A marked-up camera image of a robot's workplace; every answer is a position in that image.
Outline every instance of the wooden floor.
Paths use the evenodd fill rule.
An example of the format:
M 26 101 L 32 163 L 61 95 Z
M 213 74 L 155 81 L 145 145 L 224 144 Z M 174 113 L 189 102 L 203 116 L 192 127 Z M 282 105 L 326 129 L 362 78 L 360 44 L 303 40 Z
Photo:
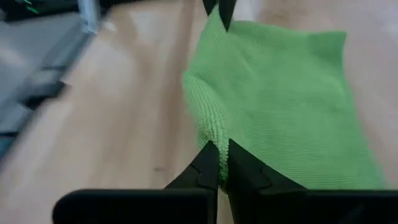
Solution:
M 234 18 L 298 30 L 348 31 L 346 76 L 363 129 L 398 187 L 398 2 L 239 0 Z M 80 188 L 162 188 L 195 157 L 180 77 L 206 22 L 200 0 L 114 8 L 0 170 L 0 223 L 51 223 Z M 220 223 L 231 223 L 225 197 Z

